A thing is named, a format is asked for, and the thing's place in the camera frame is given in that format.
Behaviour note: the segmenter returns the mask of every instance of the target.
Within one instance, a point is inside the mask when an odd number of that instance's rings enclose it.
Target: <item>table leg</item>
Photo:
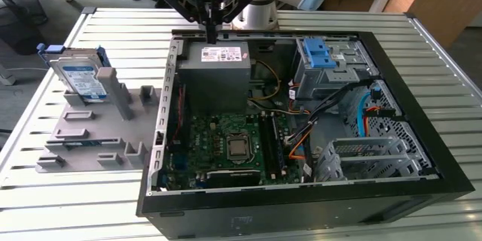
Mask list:
[[[373,0],[368,12],[383,12],[388,0]]]

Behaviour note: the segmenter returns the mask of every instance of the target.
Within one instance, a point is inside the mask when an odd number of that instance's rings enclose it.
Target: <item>green circuit board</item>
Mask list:
[[[195,186],[196,173],[213,170],[253,169],[261,174],[260,185],[297,183],[299,174],[296,163],[284,168],[285,175],[271,179],[265,174],[257,115],[212,115],[192,116],[189,126],[189,149],[187,152],[184,170],[176,170],[176,183],[180,189]],[[284,115],[275,117],[277,134],[280,138],[288,134],[287,119]]]

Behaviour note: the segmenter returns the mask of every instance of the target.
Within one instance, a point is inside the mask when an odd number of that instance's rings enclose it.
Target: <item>motherboard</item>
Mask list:
[[[179,189],[297,183],[297,164],[284,164],[288,132],[284,115],[192,116],[187,151],[165,161],[172,183]]]

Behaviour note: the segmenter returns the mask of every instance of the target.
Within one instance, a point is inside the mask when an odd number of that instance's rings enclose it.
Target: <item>slatted aluminum table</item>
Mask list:
[[[280,11],[279,26],[375,34],[476,191],[391,224],[225,240],[482,240],[482,95],[419,22],[402,14]],[[159,87],[169,32],[195,28],[173,10],[98,8],[80,15],[65,46],[101,45],[120,82]],[[62,91],[50,69],[0,152],[0,240],[163,240],[134,215],[140,170],[36,172],[65,104]]]

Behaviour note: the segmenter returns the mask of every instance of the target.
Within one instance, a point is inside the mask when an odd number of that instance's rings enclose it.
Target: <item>blue cable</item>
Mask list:
[[[367,100],[369,96],[369,92],[364,93],[360,102],[357,104],[357,110],[356,110],[356,125],[357,125],[357,134],[360,137],[365,136],[365,131],[363,127],[363,107],[364,107],[364,101]]]

